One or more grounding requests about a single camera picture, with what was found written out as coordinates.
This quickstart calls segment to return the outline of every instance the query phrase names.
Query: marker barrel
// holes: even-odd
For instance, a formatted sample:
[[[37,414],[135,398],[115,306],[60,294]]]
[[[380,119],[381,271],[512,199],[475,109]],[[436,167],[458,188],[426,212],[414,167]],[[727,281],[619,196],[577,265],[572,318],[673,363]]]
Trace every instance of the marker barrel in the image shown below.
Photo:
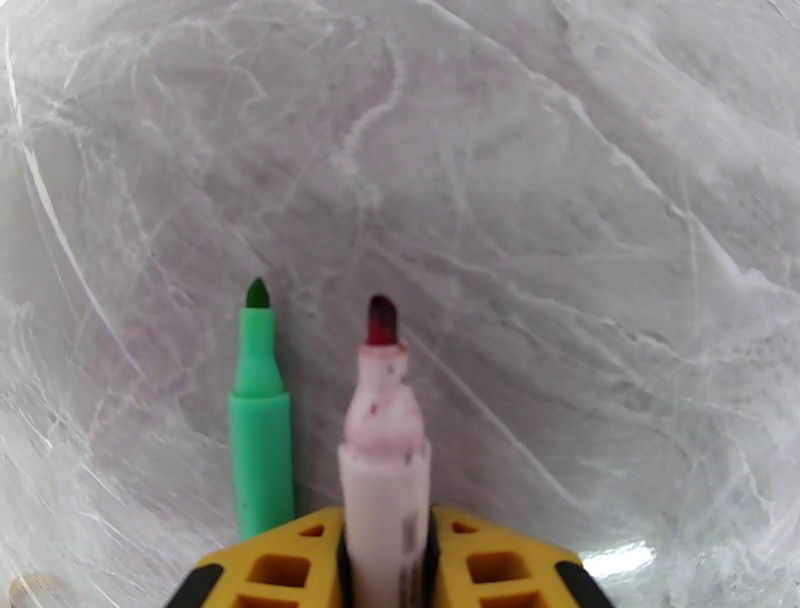
[[[289,395],[231,395],[228,411],[239,537],[247,540],[295,516]]]
[[[431,448],[377,459],[339,446],[355,608],[421,608]]]

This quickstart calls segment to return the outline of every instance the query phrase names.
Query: marker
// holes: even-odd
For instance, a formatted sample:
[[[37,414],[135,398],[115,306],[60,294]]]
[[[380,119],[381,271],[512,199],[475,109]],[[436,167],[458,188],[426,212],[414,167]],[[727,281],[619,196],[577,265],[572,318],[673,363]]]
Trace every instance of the marker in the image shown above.
[[[338,455],[355,608],[421,608],[431,445],[386,296],[370,301]]]
[[[275,316],[261,279],[239,311],[239,360],[228,398],[239,536],[247,540],[294,519],[289,395],[275,361]]]

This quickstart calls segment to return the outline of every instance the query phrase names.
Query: square hole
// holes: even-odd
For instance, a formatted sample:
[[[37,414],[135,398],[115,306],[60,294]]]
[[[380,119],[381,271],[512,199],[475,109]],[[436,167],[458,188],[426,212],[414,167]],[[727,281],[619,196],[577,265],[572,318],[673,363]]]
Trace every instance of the square hole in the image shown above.
[[[522,593],[481,599],[481,608],[543,608],[538,593]]]
[[[307,530],[303,530],[300,533],[300,536],[322,536],[323,534],[325,534],[325,526],[322,524],[317,524],[316,526],[308,528]]]
[[[454,521],[453,532],[455,532],[456,534],[472,534],[474,532],[477,532],[477,530],[472,526],[468,526],[467,524],[462,524],[460,521]]]
[[[264,555],[253,566],[247,580],[251,583],[305,587],[311,562],[291,555]]]
[[[522,558],[511,551],[470,555],[467,568],[472,582],[477,584],[516,581],[531,575]]]
[[[287,600],[268,600],[261,597],[239,596],[236,608],[299,608],[300,604]]]

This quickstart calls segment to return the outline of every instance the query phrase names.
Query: green marker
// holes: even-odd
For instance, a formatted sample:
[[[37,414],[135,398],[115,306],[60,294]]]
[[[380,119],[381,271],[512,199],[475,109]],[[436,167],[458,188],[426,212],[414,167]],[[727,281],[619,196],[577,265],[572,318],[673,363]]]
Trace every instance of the green marker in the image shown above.
[[[275,316],[264,281],[239,311],[239,361],[228,398],[239,537],[247,540],[295,518],[289,394],[275,361]]]

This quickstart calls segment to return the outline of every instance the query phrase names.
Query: white marker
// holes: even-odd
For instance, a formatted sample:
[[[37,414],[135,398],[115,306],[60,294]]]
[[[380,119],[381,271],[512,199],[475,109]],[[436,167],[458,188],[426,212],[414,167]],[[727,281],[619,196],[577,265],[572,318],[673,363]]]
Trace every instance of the white marker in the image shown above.
[[[385,296],[369,308],[339,446],[355,608],[421,608],[431,446],[408,383],[408,347]]]

